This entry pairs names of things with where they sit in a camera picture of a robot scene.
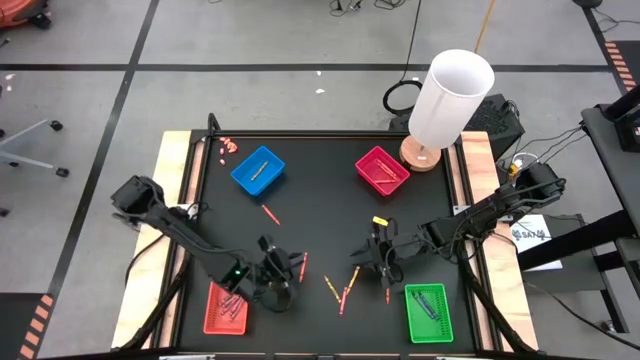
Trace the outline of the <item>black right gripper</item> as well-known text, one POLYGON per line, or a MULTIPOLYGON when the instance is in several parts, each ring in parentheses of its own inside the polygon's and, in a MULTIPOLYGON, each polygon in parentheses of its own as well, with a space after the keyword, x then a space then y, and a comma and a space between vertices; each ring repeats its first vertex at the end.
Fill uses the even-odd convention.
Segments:
POLYGON ((387 265, 399 264, 420 255, 424 246, 425 241, 419 234, 393 235, 388 227, 375 224, 368 244, 351 253, 350 258, 353 261, 371 260, 374 265, 380 265, 381 285, 390 289, 394 279, 387 265))

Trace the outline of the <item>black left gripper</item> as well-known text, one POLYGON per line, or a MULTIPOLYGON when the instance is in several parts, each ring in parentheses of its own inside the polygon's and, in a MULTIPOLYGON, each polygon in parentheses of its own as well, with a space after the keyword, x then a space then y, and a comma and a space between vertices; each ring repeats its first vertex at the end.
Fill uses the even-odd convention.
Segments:
POLYGON ((295 282, 295 270, 304 263, 301 252, 288 253, 275 247, 270 235, 262 235, 258 245, 264 252, 263 259, 253 265, 251 280, 257 287, 289 287, 295 282))

